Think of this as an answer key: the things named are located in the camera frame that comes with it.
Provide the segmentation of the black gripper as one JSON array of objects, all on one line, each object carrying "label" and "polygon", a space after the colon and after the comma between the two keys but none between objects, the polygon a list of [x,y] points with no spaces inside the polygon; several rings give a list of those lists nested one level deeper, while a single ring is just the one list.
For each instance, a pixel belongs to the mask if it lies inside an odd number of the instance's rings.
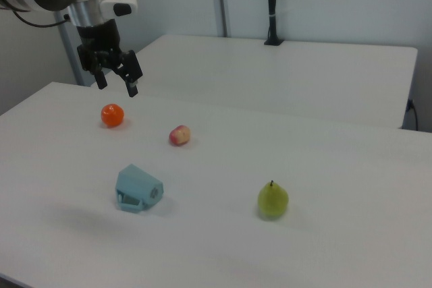
[{"label": "black gripper", "polygon": [[77,27],[81,45],[77,47],[84,71],[94,76],[100,90],[107,86],[103,67],[113,71],[124,81],[129,97],[138,94],[137,83],[142,70],[134,51],[122,52],[115,20],[97,26]]}]

